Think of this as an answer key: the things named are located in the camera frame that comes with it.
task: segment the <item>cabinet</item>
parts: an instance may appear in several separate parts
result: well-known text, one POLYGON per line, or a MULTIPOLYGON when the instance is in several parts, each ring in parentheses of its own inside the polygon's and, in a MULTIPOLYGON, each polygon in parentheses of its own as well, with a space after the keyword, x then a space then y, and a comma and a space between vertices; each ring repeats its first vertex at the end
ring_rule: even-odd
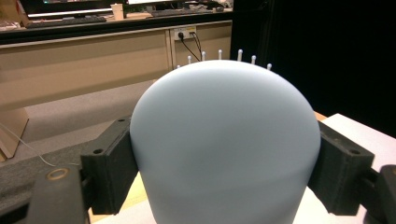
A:
MULTIPOLYGON (((196 26, 207 60, 217 59, 219 49, 223 59, 230 58, 231 21, 188 26, 196 26)), ((189 53, 175 40, 174 29, 179 27, 2 47, 0 112, 159 78, 188 63, 189 53)), ((198 53, 193 39, 185 42, 198 53)))

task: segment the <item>cable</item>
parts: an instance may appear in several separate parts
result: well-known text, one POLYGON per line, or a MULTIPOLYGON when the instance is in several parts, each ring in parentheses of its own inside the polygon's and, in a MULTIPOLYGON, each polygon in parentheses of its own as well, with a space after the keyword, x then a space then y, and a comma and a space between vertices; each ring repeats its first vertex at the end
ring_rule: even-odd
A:
POLYGON ((186 49, 198 60, 198 62, 200 62, 201 60, 189 49, 189 47, 187 47, 186 43, 184 43, 183 33, 178 33, 177 35, 180 38, 181 43, 183 43, 184 47, 186 47, 186 49))
MULTIPOLYGON (((12 132, 6 125, 4 125, 3 123, 0 122, 0 126, 3 127, 3 129, 5 129, 6 131, 8 131, 9 133, 11 133, 12 135, 14 135, 16 138, 18 138, 18 140, 20 140, 24 145, 26 145, 28 148, 32 149, 37 155, 38 157, 44 162, 46 163, 48 166, 56 166, 52 163, 49 163, 48 161, 46 161, 43 156, 41 155, 41 152, 31 146, 29 146, 28 144, 26 144, 22 139, 20 139, 14 132, 12 132)), ((79 164, 76 163, 69 163, 70 165, 76 165, 79 166, 79 164)))
POLYGON ((200 55, 201 55, 201 60, 202 60, 201 41, 200 41, 199 38, 198 38, 198 34, 196 34, 195 32, 191 32, 190 34, 194 37, 195 44, 196 44, 197 47, 198 47, 199 53, 200 53, 200 55))

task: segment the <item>black bracket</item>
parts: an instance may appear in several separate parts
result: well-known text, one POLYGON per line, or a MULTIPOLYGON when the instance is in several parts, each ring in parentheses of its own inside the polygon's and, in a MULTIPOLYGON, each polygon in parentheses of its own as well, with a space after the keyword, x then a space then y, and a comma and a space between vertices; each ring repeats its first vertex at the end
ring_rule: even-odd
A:
MULTIPOLYGON (((32 199, 0 213, 0 223, 89 223, 90 207, 96 215, 117 214, 138 173, 129 124, 129 117, 116 120, 92 141, 81 153, 82 169, 40 173, 32 199)), ((367 209, 364 223, 395 224, 396 166, 377 173, 373 153, 321 122, 319 128, 320 152, 308 187, 329 213, 355 216, 361 204, 367 209)))

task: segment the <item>electrical outlet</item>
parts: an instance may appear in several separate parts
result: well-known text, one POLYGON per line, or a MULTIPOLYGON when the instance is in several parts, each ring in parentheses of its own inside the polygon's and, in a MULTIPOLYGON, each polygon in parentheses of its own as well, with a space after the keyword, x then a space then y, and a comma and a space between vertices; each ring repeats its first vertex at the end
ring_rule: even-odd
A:
POLYGON ((176 28, 175 29, 175 40, 179 40, 178 33, 183 33, 184 39, 194 38, 191 33, 197 33, 197 29, 195 26, 187 26, 183 28, 176 28))

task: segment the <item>white pin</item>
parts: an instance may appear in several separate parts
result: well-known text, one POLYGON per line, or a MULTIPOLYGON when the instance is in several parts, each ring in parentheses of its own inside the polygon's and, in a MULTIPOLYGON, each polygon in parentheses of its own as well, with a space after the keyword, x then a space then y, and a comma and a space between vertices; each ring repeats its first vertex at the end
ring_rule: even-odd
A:
POLYGON ((242 61, 242 53, 243 53, 243 52, 244 52, 244 51, 242 51, 241 49, 238 50, 238 59, 237 59, 238 62, 241 62, 241 61, 242 61))
POLYGON ((256 55, 251 56, 251 63, 252 64, 256 63, 256 55))

